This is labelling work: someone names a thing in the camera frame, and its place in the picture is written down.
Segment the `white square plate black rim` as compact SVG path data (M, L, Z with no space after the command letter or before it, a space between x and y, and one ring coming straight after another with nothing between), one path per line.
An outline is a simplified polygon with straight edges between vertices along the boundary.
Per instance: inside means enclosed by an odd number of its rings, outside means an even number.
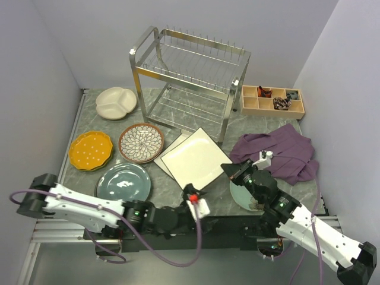
M200 127L170 152L167 162L181 189L192 183L196 189L202 190L223 174L221 164L232 161Z

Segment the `light green plate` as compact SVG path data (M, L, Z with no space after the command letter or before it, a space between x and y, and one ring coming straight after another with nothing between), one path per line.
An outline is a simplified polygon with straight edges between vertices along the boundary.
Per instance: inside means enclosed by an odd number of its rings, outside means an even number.
M235 185L230 182L230 193L233 200L240 207L248 211L262 211L263 206L258 204L258 201L252 196L252 194L244 187Z

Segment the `cream square plate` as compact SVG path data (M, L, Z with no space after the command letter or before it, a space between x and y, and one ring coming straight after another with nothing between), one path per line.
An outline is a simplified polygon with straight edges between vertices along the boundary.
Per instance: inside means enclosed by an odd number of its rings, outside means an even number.
M190 135L188 133L181 133L180 136L178 136L161 154L159 154L153 160L153 162L155 162L155 164L172 179L174 179L174 177L171 173L167 159L170 152L173 151L177 146L181 145L189 136Z

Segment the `dark teal round plate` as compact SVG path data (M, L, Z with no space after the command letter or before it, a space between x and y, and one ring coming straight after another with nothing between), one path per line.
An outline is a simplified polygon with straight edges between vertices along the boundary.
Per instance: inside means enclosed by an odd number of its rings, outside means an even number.
M151 192L148 172L138 164L120 163L99 179L97 197L113 201L146 201Z

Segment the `floral patterned plate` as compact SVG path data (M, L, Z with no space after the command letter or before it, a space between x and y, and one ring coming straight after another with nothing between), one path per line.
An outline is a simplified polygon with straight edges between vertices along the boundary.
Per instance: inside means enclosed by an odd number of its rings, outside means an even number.
M150 123L131 125L118 140L118 149L123 158L133 163L146 163L154 160L164 146L161 130Z
M121 155L128 161L134 163L145 163L154 159L160 154L163 148L163 141L134 141L122 140L119 143Z

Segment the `orange dotted scalloped plate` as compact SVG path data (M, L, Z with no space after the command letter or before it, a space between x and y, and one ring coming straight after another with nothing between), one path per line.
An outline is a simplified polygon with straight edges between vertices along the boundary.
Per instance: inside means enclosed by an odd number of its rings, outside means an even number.
M79 135L68 150L69 162L76 169L92 169L100 166L112 154L112 140L102 131L88 131Z

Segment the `cream divided plate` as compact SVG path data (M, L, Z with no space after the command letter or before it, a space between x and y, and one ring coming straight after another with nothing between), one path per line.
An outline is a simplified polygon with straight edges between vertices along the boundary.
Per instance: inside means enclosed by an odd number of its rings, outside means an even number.
M137 97L130 89L112 87L96 98L97 114L108 120L119 120L131 113L137 105Z

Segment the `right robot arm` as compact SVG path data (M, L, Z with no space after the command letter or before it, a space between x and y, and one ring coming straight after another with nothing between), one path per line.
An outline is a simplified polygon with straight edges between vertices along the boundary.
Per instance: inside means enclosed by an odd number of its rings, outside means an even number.
M377 266L373 244L353 240L319 219L251 160L223 163L221 168L231 182L245 187L263 205L260 228L264 235L279 235L298 244L326 263L343 284L368 284Z

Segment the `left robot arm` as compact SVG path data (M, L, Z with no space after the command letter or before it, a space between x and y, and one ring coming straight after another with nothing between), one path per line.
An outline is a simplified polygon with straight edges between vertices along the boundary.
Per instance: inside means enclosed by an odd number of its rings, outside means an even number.
M171 235L191 229L210 214L210 208L192 185L185 188L178 207L157 208L152 202L111 201L81 194L57 182L53 174L33 179L17 213L34 219L65 219L110 239L123 232Z

